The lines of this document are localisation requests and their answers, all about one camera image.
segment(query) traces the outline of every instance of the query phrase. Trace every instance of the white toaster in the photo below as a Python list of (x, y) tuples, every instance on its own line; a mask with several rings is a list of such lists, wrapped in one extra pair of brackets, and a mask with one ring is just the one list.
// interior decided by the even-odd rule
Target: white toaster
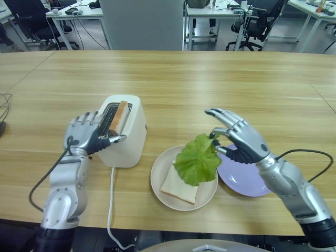
[(102, 124), (105, 125), (102, 126), (106, 130), (109, 129), (114, 116), (112, 111), (118, 107), (121, 101), (127, 101), (130, 110), (120, 132), (120, 134), (126, 135), (127, 139), (98, 152), (100, 159), (109, 167), (135, 166), (140, 160), (147, 134), (147, 123), (140, 98), (128, 94), (109, 96), (105, 100), (98, 112), (104, 117)]

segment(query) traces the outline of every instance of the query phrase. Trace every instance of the toaster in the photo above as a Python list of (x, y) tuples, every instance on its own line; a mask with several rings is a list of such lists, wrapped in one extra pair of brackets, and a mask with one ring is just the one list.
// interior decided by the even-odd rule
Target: toaster
[(118, 133), (126, 135), (127, 139), (98, 152), (99, 158), (109, 167), (135, 166), (140, 160), (146, 139), (147, 123), (141, 100), (139, 97), (129, 94), (109, 96), (104, 101), (98, 112), (103, 117), (99, 129), (100, 137), (111, 137), (111, 123), (119, 113), (119, 105), (125, 101), (128, 111), (124, 111), (122, 129), (119, 129)]

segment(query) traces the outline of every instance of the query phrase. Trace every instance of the table surface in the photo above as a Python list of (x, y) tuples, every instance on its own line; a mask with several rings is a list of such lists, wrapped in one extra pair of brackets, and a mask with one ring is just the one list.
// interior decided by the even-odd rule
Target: table surface
[[(110, 95), (125, 93), (141, 98), (148, 134), (139, 164), (116, 171), (114, 228), (302, 235), (273, 193), (245, 197), (219, 181), (207, 205), (178, 212), (155, 197), (149, 177), (160, 153), (221, 126), (203, 112), (210, 107), (247, 119), (274, 153), (306, 148), (336, 156), (335, 60), (333, 55), (246, 51), (1, 54), (0, 89), (13, 99), (0, 138), (0, 218), (40, 222), (43, 214), (30, 206), (28, 193), (61, 154), (70, 119), (99, 109)], [(221, 143), (230, 144), (225, 138)], [(308, 153), (293, 153), (288, 160), (307, 179), (328, 162)], [(80, 225), (106, 227), (110, 172), (93, 155), (89, 203)], [(335, 178), (333, 166), (314, 181), (334, 215)], [(34, 195), (38, 205), (43, 206), (48, 192), (46, 181)]]
[(89, 3), (92, 3), (92, 0), (82, 0), (82, 4), (79, 6), (77, 3), (72, 4), (71, 6), (65, 7), (61, 9), (61, 14), (55, 14), (53, 12), (47, 12), (46, 16), (47, 17), (53, 17), (53, 18), (69, 18), (72, 19), (72, 15), (67, 15), (65, 13), (66, 10), (70, 9), (72, 6), (76, 7), (78, 10), (83, 11), (83, 14), (79, 15), (78, 18), (80, 17), (101, 17), (103, 15), (103, 12), (101, 8), (96, 8), (96, 9), (90, 9)]
[[(229, 3), (230, 4), (238, 4), (236, 1), (234, 0), (224, 0), (226, 3), (224, 4), (225, 6), (227, 6)], [(187, 6), (187, 13), (188, 16), (239, 16), (237, 14), (234, 14), (232, 10), (230, 9), (220, 9), (220, 10), (214, 10), (214, 9), (210, 9), (209, 6), (206, 6), (203, 9), (196, 9), (196, 8), (189, 8), (189, 6)]]
[(8, 19), (12, 15), (9, 9), (6, 9), (4, 12), (0, 12), (0, 22), (4, 19)]
[[(328, 16), (325, 13), (317, 13), (315, 12), (317, 7), (309, 5), (306, 3), (306, 1), (303, 0), (289, 0), (288, 2), (289, 5), (315, 17), (315, 18), (322, 18), (323, 20), (330, 20), (330, 19), (336, 19), (336, 14), (334, 14), (333, 16)], [(336, 6), (333, 5), (333, 7), (331, 7), (329, 9), (332, 12), (336, 12)]]

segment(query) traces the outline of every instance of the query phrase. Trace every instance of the lettuce leaf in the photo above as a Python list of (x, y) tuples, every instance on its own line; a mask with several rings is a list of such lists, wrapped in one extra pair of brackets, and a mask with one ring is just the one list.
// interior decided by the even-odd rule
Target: lettuce leaf
[(217, 155), (213, 141), (206, 134), (198, 135), (177, 155), (174, 166), (186, 184), (197, 186), (200, 182), (215, 179), (222, 159)]

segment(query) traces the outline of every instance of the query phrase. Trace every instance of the white desk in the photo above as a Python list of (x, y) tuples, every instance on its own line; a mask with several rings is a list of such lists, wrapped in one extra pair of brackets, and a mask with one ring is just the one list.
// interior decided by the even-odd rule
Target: white desk
[[(230, 4), (238, 4), (237, 2), (231, 0), (225, 1), (225, 6), (227, 6), (230, 2)], [(195, 8), (189, 8), (189, 6), (186, 6), (185, 9), (185, 16), (184, 16), (184, 38), (186, 38), (186, 20), (187, 16), (190, 18), (189, 19), (189, 42), (188, 42), (188, 50), (192, 50), (192, 42), (193, 42), (193, 33), (191, 32), (193, 29), (193, 20), (195, 18), (214, 18), (214, 19), (234, 19), (238, 17), (238, 14), (234, 14), (232, 10), (230, 9), (222, 9), (222, 10), (213, 10), (210, 9), (209, 6), (206, 6), (203, 9), (195, 9)], [(219, 32), (219, 23), (217, 27), (217, 35)]]
[[(304, 23), (304, 25), (301, 29), (301, 32), (300, 32), (300, 34), (297, 38), (297, 41), (300, 40), (303, 32), (306, 30), (307, 24), (308, 24), (310, 18), (313, 17), (313, 18), (316, 19), (315, 24), (313, 25), (312, 29), (310, 30), (308, 36), (306, 37), (303, 44), (299, 48), (299, 53), (304, 52), (308, 43), (310, 42), (311, 38), (313, 37), (316, 29), (319, 27), (319, 25), (322, 21), (334, 21), (334, 22), (336, 22), (336, 14), (334, 14), (333, 16), (328, 16), (325, 13), (317, 13), (317, 12), (315, 12), (317, 7), (308, 5), (306, 3), (306, 1), (303, 1), (303, 0), (289, 0), (288, 4), (290, 6), (296, 8), (296, 9), (308, 14), (307, 19), (306, 19), (306, 21), (305, 21), (305, 23)], [(336, 6), (334, 5), (329, 10), (336, 13)]]
[[(91, 3), (91, 2), (93, 2), (93, 1), (92, 0), (83, 0), (81, 5), (86, 5), (86, 6), (78, 6), (77, 3), (71, 5), (73, 7), (78, 6), (76, 8), (80, 11), (83, 11), (83, 14), (81, 14), (79, 16), (76, 16), (75, 20), (77, 18), (78, 19), (99, 19), (101, 28), (102, 28), (103, 33), (104, 33), (104, 35), (107, 39), (107, 42), (108, 42), (108, 46), (109, 46), (110, 49), (112, 49), (111, 40), (110, 40), (109, 35), (107, 33), (107, 29), (106, 29), (106, 25), (105, 25), (105, 21), (104, 21), (104, 17), (103, 17), (103, 12), (101, 11), (101, 8), (90, 9), (88, 4)], [(65, 14), (65, 11), (70, 9), (70, 8), (71, 8), (70, 6), (63, 8), (62, 10), (60, 10), (61, 14), (58, 14), (58, 15), (54, 14), (53, 12), (47, 12), (46, 13), (46, 17), (52, 18), (52, 21), (54, 22), (58, 32), (61, 35), (61, 38), (63, 39), (64, 43), (66, 44), (68, 50), (72, 50), (72, 47), (71, 47), (71, 45), (69, 43), (69, 40), (67, 39), (66, 35), (64, 34), (63, 29), (62, 29), (59, 21), (73, 20), (74, 19), (73, 15)]]
[(23, 39), (23, 37), (21, 36), (21, 34), (19, 33), (19, 31), (16, 29), (13, 21), (12, 21), (12, 18), (13, 18), (13, 14), (12, 12), (10, 12), (9, 9), (6, 9), (4, 12), (0, 12), (0, 23), (2, 23), (3, 21), (8, 21), (10, 26), (12, 26), (12, 28), (14, 29), (16, 35), (20, 38), (20, 40), (22, 41), (23, 43), (23, 46), (24, 46), (24, 50), (25, 51), (28, 51), (28, 48), (26, 46), (26, 42), (25, 40)]

